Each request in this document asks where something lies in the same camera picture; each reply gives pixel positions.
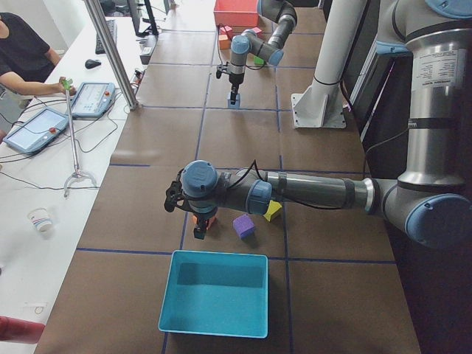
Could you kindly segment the person's hand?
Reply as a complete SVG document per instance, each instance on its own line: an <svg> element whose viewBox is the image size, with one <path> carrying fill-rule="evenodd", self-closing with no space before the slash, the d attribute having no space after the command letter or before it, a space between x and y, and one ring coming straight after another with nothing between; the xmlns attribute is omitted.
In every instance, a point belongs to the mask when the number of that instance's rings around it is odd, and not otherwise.
<svg viewBox="0 0 472 354"><path fill-rule="evenodd" d="M55 86L58 93L74 96L77 92L76 88L67 80L61 80Z"/></svg>

